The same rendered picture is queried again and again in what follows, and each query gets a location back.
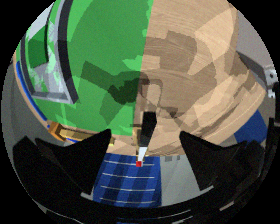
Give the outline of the wooden mallet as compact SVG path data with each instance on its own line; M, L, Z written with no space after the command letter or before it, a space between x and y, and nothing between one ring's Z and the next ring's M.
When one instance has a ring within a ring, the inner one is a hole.
M66 138L71 139L77 139L77 141L82 141L82 139L85 139L86 137L89 138L91 134L89 133L79 133L74 131L66 131L66 128L61 126L61 124L52 121L50 124L49 129L47 129L47 132L51 133L52 136L54 136L57 139L60 139L60 141L65 142ZM111 137L109 146L114 146L115 143L115 137Z

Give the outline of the green putting mat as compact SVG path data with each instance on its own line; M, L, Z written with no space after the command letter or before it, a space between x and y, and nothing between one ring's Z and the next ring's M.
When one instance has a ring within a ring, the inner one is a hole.
M74 0L67 57L75 104L32 98L47 119L65 126L131 136L147 24L154 0Z

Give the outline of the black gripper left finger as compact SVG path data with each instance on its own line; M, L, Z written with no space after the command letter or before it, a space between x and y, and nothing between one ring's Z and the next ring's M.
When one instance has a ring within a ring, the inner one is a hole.
M41 154L61 167L67 177L81 188L82 193L91 196L91 189L94 188L95 178L109 147L111 136L111 129L105 128L104 131L70 146L69 144L65 147L57 146L36 137L35 143Z

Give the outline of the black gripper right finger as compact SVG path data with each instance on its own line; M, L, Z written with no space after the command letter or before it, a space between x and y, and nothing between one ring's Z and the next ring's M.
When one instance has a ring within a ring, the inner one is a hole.
M220 176L221 172L224 172L224 168L230 164L236 153L245 149L245 144L247 144L244 139L234 146L220 147L184 131L180 131L179 138L192 171L194 171L196 182L199 184L197 187L200 191L211 187L211 182Z

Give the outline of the grey golf putter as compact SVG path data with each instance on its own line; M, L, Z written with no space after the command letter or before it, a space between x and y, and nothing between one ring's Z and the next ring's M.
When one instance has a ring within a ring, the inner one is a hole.
M151 141L152 133L154 133L156 123L156 113L142 113L139 154L137 154L136 167L142 167L142 158L144 158L146 148L149 147L149 143Z

